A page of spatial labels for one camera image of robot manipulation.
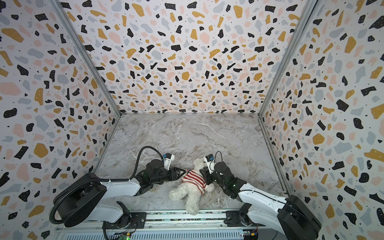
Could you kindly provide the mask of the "red white striped knit sweater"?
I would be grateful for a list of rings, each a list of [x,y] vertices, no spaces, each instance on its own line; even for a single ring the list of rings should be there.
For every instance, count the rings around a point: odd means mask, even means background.
[[[207,187],[205,179],[193,170],[187,170],[186,174],[182,177],[182,183],[193,184],[201,194],[205,192]]]

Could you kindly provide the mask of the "white plush teddy bear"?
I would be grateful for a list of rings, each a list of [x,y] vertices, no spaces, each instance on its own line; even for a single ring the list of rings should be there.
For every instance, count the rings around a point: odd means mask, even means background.
[[[205,167],[205,165],[206,163],[202,158],[196,159],[194,160],[194,168],[192,170],[202,176],[200,170]],[[205,192],[211,193],[214,189],[215,185],[212,183],[206,187]],[[195,216],[200,210],[199,202],[203,194],[201,194],[198,188],[193,184],[182,183],[181,180],[181,184],[169,192],[169,198],[172,201],[181,201],[184,197],[187,197],[185,209],[188,214]]]

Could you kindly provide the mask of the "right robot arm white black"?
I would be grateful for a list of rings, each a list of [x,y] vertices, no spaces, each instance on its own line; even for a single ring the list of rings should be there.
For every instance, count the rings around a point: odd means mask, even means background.
[[[322,224],[303,201],[294,196],[280,197],[259,190],[235,177],[224,162],[200,170],[208,184],[216,183],[231,199],[243,203],[240,222],[259,224],[286,236],[288,240],[316,240]]]

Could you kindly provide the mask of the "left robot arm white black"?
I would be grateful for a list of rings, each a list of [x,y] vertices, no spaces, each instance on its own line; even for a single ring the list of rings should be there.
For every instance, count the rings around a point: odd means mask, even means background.
[[[152,160],[145,170],[131,179],[102,179],[94,173],[85,174],[54,199],[49,220],[67,228],[84,221],[99,221],[122,229],[132,223],[131,211],[121,201],[110,205],[103,205],[101,201],[119,196],[141,196],[154,185],[179,180],[186,170],[171,168],[169,163],[170,159]]]

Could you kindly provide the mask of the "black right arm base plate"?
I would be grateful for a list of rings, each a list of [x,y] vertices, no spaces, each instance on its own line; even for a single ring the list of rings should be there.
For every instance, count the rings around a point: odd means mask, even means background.
[[[247,214],[240,210],[226,211],[226,218],[224,224],[228,227],[256,227],[257,224],[253,223]]]

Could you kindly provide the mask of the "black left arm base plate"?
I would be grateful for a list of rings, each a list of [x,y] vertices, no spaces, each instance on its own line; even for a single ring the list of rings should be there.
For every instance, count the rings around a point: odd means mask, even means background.
[[[137,230],[143,229],[146,223],[146,212],[133,212],[130,214],[123,214],[115,223],[106,222],[106,230]]]

